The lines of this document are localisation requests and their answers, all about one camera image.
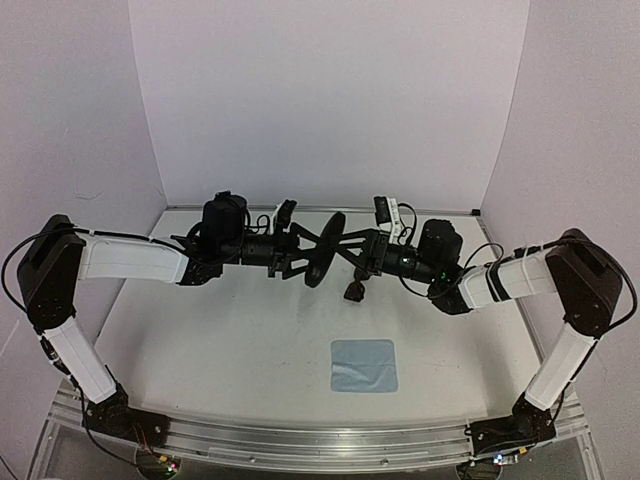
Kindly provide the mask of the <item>black glasses case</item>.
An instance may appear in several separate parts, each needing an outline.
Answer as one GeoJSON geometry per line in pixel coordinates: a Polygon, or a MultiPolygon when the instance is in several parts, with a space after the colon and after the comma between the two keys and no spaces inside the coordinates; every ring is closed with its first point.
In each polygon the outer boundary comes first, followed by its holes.
{"type": "Polygon", "coordinates": [[[325,224],[304,274],[307,287],[316,288],[325,278],[335,256],[330,240],[343,234],[345,224],[346,217],[340,212],[334,213],[325,224]]]}

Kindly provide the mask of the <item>blue cleaning cloth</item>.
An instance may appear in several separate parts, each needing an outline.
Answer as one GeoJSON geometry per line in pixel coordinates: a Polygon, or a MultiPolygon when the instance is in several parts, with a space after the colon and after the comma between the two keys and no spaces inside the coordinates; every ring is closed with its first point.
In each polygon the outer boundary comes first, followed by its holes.
{"type": "Polygon", "coordinates": [[[331,342],[330,387],[337,393],[386,394],[398,391],[394,343],[389,339],[331,342]]]}

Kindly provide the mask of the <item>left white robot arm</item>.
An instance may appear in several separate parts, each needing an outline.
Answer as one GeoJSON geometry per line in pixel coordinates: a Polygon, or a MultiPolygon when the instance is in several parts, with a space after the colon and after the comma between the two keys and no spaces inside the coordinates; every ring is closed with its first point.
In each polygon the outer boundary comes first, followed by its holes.
{"type": "Polygon", "coordinates": [[[262,267],[270,277],[301,275],[314,288],[332,254],[322,237],[293,223],[295,206],[286,200],[264,225],[253,225],[247,201],[221,192],[183,235],[90,230],[54,215],[27,240],[17,268],[23,310],[51,363],[76,389],[88,432],[159,446],[170,420],[134,407],[86,336],[76,300],[82,284],[122,279],[196,287],[219,278],[227,265],[246,265],[262,267]]]}

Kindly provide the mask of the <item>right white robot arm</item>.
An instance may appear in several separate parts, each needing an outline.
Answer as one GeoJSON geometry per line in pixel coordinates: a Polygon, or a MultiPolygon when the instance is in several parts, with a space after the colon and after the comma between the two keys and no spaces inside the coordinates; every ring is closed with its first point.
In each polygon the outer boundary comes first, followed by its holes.
{"type": "Polygon", "coordinates": [[[439,311],[467,315],[502,303],[540,297],[560,315],[556,339],[509,414],[469,424],[476,456],[552,440],[567,392],[602,337],[619,326],[614,314],[629,276],[579,229],[475,265],[460,259],[462,236],[447,220],[424,223],[417,245],[397,244],[388,232],[332,234],[334,251],[365,274],[392,275],[427,285],[439,311]]]}

